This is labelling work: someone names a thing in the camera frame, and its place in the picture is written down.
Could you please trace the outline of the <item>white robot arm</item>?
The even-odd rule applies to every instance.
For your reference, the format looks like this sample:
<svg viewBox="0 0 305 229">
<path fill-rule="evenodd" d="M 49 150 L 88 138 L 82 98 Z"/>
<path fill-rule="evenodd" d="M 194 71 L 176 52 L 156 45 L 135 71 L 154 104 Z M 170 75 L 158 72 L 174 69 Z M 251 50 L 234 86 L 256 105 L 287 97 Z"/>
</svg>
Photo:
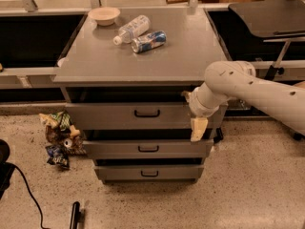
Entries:
<svg viewBox="0 0 305 229">
<path fill-rule="evenodd" d="M 204 72 L 204 82 L 192 92 L 182 93 L 193 114 L 191 142 L 199 141 L 208 118 L 223 103 L 237 98 L 305 135 L 304 82 L 286 85 L 256 77 L 246 61 L 216 61 Z"/>
</svg>

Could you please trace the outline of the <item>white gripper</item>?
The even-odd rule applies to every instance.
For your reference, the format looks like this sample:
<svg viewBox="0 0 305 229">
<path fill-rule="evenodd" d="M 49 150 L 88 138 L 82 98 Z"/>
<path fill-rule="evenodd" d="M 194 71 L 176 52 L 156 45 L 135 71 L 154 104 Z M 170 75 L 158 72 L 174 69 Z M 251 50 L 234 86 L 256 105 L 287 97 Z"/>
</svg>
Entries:
<svg viewBox="0 0 305 229">
<path fill-rule="evenodd" d="M 181 95 L 185 98 L 186 102 L 189 103 L 191 112 L 196 116 L 191 119 L 191 142 L 200 141 L 208 126 L 207 118 L 213 115 L 219 107 L 213 107 L 211 109 L 205 107 L 199 102 L 196 94 L 188 91 L 183 91 Z"/>
</svg>

